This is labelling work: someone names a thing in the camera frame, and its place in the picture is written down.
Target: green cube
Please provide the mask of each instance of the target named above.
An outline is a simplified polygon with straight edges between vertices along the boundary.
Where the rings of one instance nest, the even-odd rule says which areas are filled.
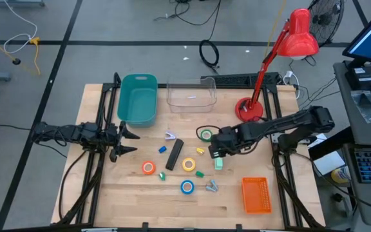
[[[214,159],[214,169],[215,170],[223,169],[223,158],[219,157]]]

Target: wooden table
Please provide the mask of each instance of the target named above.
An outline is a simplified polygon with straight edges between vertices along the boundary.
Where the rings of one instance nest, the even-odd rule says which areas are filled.
[[[85,86],[77,124],[95,121],[101,87],[101,84]],[[234,105],[238,99],[251,94],[252,90],[217,89],[217,103],[212,112],[177,114],[171,113],[166,103],[166,89],[158,89],[158,115],[155,125],[151,128],[129,128],[141,139],[124,139],[122,142],[123,145],[134,146],[138,150],[119,157],[116,163],[112,163],[108,155],[106,156],[95,226],[141,227],[143,222],[149,222],[149,227],[233,229],[236,224],[242,224],[244,229],[283,229],[276,174],[271,165],[270,140],[262,139],[251,154],[224,158],[223,170],[215,171],[214,162],[208,154],[208,143],[200,141],[195,135],[195,128],[198,126],[212,124],[223,127],[241,123],[234,114]],[[283,116],[298,111],[292,86],[278,86],[278,96]],[[119,92],[117,92],[115,109],[117,109],[118,97]],[[273,117],[275,117],[274,106],[272,105],[271,108]],[[112,121],[115,124],[119,123],[120,120],[116,113]],[[166,130],[174,132],[184,141],[173,171],[165,169],[167,158],[174,144],[174,141],[164,140]],[[166,146],[167,151],[159,154],[158,149],[161,146]],[[204,148],[206,153],[202,156],[198,155],[196,148]],[[299,146],[298,152],[309,155],[305,146]],[[72,144],[65,169],[81,153],[81,147]],[[195,171],[203,172],[204,178],[196,177],[195,171],[186,172],[182,169],[181,162],[186,157],[196,160]],[[80,195],[87,158],[88,155],[85,155],[71,169],[66,179],[62,213],[69,210]],[[311,163],[295,155],[290,158],[300,200],[314,218],[324,225]],[[153,175],[148,176],[142,173],[141,166],[146,160],[152,160],[156,164],[157,168]],[[166,173],[166,181],[161,181],[158,177],[161,171]],[[271,214],[248,215],[245,213],[242,199],[242,177],[267,177],[271,195]],[[180,183],[185,179],[195,183],[196,188],[191,195],[184,195],[180,190]],[[205,190],[205,185],[210,179],[216,180],[218,192]],[[88,218],[91,197],[88,198],[83,221]],[[294,225],[292,203],[288,196],[287,199],[290,221]],[[58,199],[52,222],[59,220],[57,206]]]

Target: white label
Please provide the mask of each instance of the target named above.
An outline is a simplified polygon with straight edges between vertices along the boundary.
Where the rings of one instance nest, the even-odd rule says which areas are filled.
[[[371,77],[359,78],[359,81],[371,81]]]
[[[354,69],[354,72],[355,72],[356,74],[359,74],[359,73],[366,73],[366,72],[364,71],[364,69],[362,69],[362,68],[355,68],[355,69]]]

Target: gray floor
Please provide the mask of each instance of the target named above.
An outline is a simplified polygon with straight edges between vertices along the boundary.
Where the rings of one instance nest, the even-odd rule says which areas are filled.
[[[186,18],[203,21],[216,6],[217,1],[194,0]],[[36,23],[42,40],[62,40],[76,0],[47,0],[46,8],[14,8],[18,14]],[[368,20],[371,19],[371,1],[360,0]],[[281,1],[223,0],[214,41],[267,41]],[[288,1],[283,17],[309,1]],[[363,28],[351,0],[346,8],[334,42],[350,42]],[[212,23],[191,26],[178,19],[153,21],[171,14],[173,4],[166,0],[84,0],[71,40],[89,41],[199,41],[209,37]],[[281,20],[274,38],[283,24]],[[32,27],[18,20],[4,7],[0,7],[0,39],[19,33],[31,33]],[[38,59],[42,75],[34,76],[11,64],[0,52],[0,72],[11,72],[10,82],[0,82],[0,124],[30,127],[35,117],[47,79],[57,56],[59,46],[40,46]],[[220,74],[257,72],[265,47],[221,46]],[[317,90],[333,78],[332,64],[344,59],[343,48],[322,48],[315,56],[317,65],[304,61],[292,64],[300,84],[310,92]],[[33,68],[35,48],[26,46],[15,56]],[[269,71],[284,74],[289,58],[277,57]],[[110,82],[114,72],[120,76],[129,73],[152,73],[160,82],[168,78],[195,79],[211,75],[198,54],[197,46],[67,46],[53,86],[43,120],[50,124],[73,124],[77,117],[84,85]],[[338,90],[333,84],[325,93]],[[329,135],[348,126],[340,95],[315,102],[326,106],[334,117],[336,128]],[[0,209],[21,156],[27,133],[10,128],[0,128]],[[59,148],[66,154],[67,148]],[[52,210],[61,181],[65,159],[47,148],[34,146],[5,229],[45,226],[50,223]],[[326,213],[330,222],[330,213]]]

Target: teal plastic bin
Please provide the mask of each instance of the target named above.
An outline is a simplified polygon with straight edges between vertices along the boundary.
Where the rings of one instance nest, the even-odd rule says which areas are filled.
[[[131,74],[123,78],[117,115],[132,127],[154,125],[157,114],[157,78]]]

